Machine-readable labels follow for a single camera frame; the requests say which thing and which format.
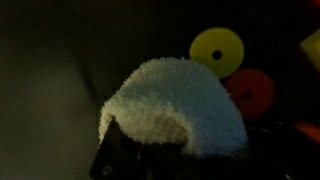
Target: yellow disc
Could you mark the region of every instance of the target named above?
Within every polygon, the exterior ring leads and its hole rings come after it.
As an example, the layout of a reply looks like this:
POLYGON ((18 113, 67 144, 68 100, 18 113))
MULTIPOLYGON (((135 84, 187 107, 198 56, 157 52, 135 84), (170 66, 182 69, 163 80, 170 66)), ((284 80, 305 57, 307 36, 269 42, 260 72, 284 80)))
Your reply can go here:
POLYGON ((242 63, 244 47, 240 37, 227 28, 200 33, 190 48, 190 58, 206 65, 220 79, 234 73, 242 63))

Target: red disc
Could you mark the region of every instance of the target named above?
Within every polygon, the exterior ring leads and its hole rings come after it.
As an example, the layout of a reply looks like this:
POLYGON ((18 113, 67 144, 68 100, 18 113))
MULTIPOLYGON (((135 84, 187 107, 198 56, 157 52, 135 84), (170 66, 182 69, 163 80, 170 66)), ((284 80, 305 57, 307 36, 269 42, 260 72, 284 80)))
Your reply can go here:
POLYGON ((272 80, 255 69, 242 69, 224 84, 244 120, 263 115, 272 105, 275 90, 272 80))

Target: yellow ring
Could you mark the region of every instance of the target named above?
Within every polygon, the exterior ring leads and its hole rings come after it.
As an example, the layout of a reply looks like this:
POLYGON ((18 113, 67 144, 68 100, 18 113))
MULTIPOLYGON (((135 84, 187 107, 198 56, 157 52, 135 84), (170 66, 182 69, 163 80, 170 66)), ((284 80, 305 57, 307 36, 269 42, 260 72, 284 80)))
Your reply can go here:
POLYGON ((240 37, 227 28, 203 31, 190 48, 190 58, 206 65, 220 79, 234 73, 240 67, 243 57, 244 46, 240 37))

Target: white fuzzy object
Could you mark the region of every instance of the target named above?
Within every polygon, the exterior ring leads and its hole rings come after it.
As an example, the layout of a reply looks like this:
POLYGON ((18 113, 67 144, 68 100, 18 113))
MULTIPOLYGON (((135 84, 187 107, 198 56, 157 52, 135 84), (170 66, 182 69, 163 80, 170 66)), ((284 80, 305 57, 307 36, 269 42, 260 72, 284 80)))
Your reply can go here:
POLYGON ((112 116, 143 144, 186 143, 182 153, 233 156, 247 145, 241 114, 219 78, 177 58, 142 64, 102 108, 100 142, 112 116))

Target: red circle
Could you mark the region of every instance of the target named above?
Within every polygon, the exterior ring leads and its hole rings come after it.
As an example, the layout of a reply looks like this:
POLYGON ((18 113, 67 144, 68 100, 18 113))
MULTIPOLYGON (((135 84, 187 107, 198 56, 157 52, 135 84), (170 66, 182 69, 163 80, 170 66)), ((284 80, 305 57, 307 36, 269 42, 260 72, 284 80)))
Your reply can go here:
POLYGON ((275 90, 272 80, 255 69, 242 69, 224 83, 244 120, 263 115, 272 105, 275 90))

